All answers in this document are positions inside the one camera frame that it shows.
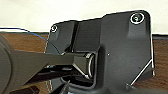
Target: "white wall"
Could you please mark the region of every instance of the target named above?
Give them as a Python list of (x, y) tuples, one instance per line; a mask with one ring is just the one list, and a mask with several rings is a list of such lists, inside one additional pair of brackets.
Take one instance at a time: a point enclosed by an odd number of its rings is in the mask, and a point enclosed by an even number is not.
[(131, 10), (148, 11), (152, 33), (168, 34), (168, 0), (0, 0), (0, 27), (48, 32), (53, 23)]

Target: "cable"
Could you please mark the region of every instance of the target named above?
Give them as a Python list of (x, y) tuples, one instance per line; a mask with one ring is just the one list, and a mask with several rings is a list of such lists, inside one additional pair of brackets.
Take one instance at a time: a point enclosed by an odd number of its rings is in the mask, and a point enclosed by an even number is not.
[(42, 36), (40, 36), (40, 35), (38, 35), (36, 33), (30, 32), (29, 30), (22, 29), (22, 28), (9, 28), (9, 27), (0, 27), (0, 29), (12, 29), (12, 30), (23, 30), (23, 31), (26, 31), (26, 32), (28, 32), (28, 33), (30, 33), (32, 35), (35, 35), (37, 37), (40, 37), (41, 39), (43, 39), (43, 40), (47, 41), (48, 43), (50, 43), (57, 50), (58, 54), (60, 54), (59, 50), (57, 49), (57, 47), (53, 43), (51, 43), (49, 40), (47, 40), (46, 38), (44, 38), (44, 37), (42, 37)]

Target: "screw head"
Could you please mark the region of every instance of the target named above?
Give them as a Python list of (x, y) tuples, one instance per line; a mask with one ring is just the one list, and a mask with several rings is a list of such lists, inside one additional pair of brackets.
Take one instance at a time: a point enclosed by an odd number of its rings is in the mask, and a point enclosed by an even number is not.
[(134, 13), (134, 14), (132, 14), (132, 16), (130, 18), (130, 21), (133, 24), (140, 24), (143, 22), (143, 20), (144, 20), (144, 15), (142, 13)]
[(53, 25), (52, 27), (51, 27), (51, 32), (56, 32), (57, 31), (57, 26), (56, 25)]

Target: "mounting plate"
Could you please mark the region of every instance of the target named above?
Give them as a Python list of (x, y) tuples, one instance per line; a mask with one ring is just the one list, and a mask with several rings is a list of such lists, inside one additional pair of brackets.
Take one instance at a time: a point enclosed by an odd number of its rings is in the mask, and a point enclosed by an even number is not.
[[(150, 15), (146, 11), (113, 13), (102, 18), (66, 21), (54, 25), (57, 30), (53, 32), (51, 29), (49, 41), (57, 46), (60, 53), (92, 52), (96, 55), (95, 74), (91, 84), (85, 85), (88, 81), (80, 84), (82, 78), (73, 77), (73, 80), (80, 81), (70, 82), (70, 92), (129, 93), (128, 90), (133, 88), (135, 81), (154, 75)], [(46, 53), (58, 54), (49, 43)], [(63, 78), (53, 80), (53, 89), (64, 81)]]

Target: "screw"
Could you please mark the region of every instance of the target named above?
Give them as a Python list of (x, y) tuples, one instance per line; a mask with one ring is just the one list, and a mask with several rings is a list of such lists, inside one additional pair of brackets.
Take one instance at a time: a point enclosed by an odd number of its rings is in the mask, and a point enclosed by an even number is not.
[(56, 32), (56, 31), (57, 31), (57, 26), (56, 26), (56, 25), (53, 25), (53, 26), (51, 27), (51, 31), (52, 31), (52, 32)]

